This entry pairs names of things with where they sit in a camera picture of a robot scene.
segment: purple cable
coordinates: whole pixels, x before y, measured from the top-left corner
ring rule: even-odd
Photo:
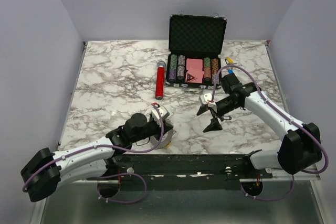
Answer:
[[[294,175],[292,175],[292,185],[290,187],[290,190],[288,191],[288,193],[286,193],[285,195],[281,196],[280,198],[276,198],[276,199],[267,199],[267,198],[257,198],[255,196],[252,196],[252,195],[249,195],[247,194],[247,192],[245,192],[243,186],[241,185],[240,186],[240,189],[243,191],[243,193],[245,194],[246,197],[249,197],[251,199],[256,199],[256,200],[260,200],[260,201],[278,201],[278,200],[282,200],[282,199],[285,199],[287,198],[293,191],[294,191],[294,184],[295,184],[295,181],[294,181]]]
[[[64,155],[65,158],[68,158],[68,157],[71,157],[71,156],[74,156],[78,153],[82,153],[82,152],[85,152],[85,151],[88,151],[88,150],[91,150],[91,149],[94,149],[94,148],[100,148],[100,147],[109,147],[109,148],[113,148],[113,149],[118,149],[118,150],[122,150],[122,151],[126,151],[126,152],[132,152],[132,153],[147,153],[147,152],[151,152],[152,150],[156,149],[159,144],[161,143],[162,141],[162,138],[163,138],[163,135],[164,135],[164,125],[163,125],[163,119],[161,117],[161,113],[160,111],[158,110],[158,108],[155,106],[155,103],[152,103],[152,106],[154,107],[154,109],[157,111],[158,115],[159,115],[159,118],[160,118],[160,123],[161,123],[161,135],[160,135],[160,139],[158,140],[158,142],[150,149],[148,150],[145,150],[145,151],[136,151],[136,150],[129,150],[129,149],[126,149],[126,148],[123,148],[123,147],[119,147],[119,146],[114,146],[114,145],[110,145],[110,144],[98,144],[96,146],[90,146],[90,147],[86,147],[84,149],[81,149],[81,150],[78,150],[78,151],[75,151],[73,153],[69,153],[69,154],[66,154]],[[27,186],[29,185],[29,183],[40,173],[42,172],[45,168],[49,167],[50,165],[58,162],[62,160],[62,157],[59,157],[57,159],[54,159],[53,161],[50,161],[49,163],[45,164],[44,166],[42,166],[40,169],[38,169],[36,172],[34,172],[28,179],[27,181],[25,182],[25,184],[23,185],[23,188],[22,188],[22,191],[24,193],[27,192]],[[138,174],[128,174],[127,175],[135,175],[137,177],[140,177],[141,180],[145,182],[145,180]]]
[[[261,98],[275,111],[277,112],[279,115],[281,115],[283,118],[285,118],[288,122],[290,122],[290,118],[287,117],[285,114],[283,114],[280,110],[278,110],[272,103],[270,103],[269,101],[266,100],[266,97],[263,95],[263,93],[261,92],[258,84],[257,84],[257,81],[251,76],[251,74],[249,72],[247,72],[244,68],[240,67],[240,66],[237,66],[237,65],[226,65],[226,66],[223,66],[219,69],[219,71],[217,72],[217,75],[216,75],[216,79],[215,79],[215,84],[214,84],[214,88],[212,90],[212,101],[214,100],[215,98],[215,91],[216,91],[216,81],[217,79],[219,78],[219,73],[225,69],[225,68],[230,68],[230,67],[233,67],[233,68],[238,68],[240,69],[241,71],[243,71],[246,75],[249,76],[249,78],[251,79],[251,81],[254,83],[254,85],[257,87],[257,91],[258,93],[260,94]],[[309,171],[309,170],[302,170],[304,173],[309,173],[309,174],[320,174],[320,173],[323,173],[327,168],[328,168],[328,165],[329,165],[329,158],[328,158],[328,155],[327,155],[327,151],[324,149],[324,147],[319,143],[319,141],[312,135],[310,134],[305,128],[303,128],[301,125],[299,125],[298,123],[296,122],[292,122],[292,124],[294,126],[296,126],[297,128],[299,128],[300,130],[302,130],[303,132],[305,132],[313,141],[314,143],[321,149],[323,155],[324,155],[324,166],[322,167],[322,169],[320,170],[316,170],[316,171]]]
[[[116,200],[116,199],[110,199],[110,198],[104,198],[103,196],[101,196],[100,194],[100,189],[99,187],[97,187],[97,193],[99,194],[99,198],[105,199],[107,201],[111,201],[111,202],[116,202],[116,203],[121,203],[121,204],[133,204],[133,203],[137,203],[142,201],[143,199],[146,198],[147,196],[147,184],[146,181],[144,180],[143,177],[141,177],[139,174],[136,173],[120,173],[120,174],[115,174],[115,175],[111,175],[111,176],[104,176],[104,177],[99,177],[99,178],[113,178],[113,177],[119,177],[119,176],[125,176],[125,175],[134,175],[135,177],[138,177],[139,179],[141,179],[141,181],[143,182],[144,185],[144,190],[143,190],[143,194],[141,195],[140,198],[135,199],[135,200],[130,200],[130,201],[122,201],[122,200]]]

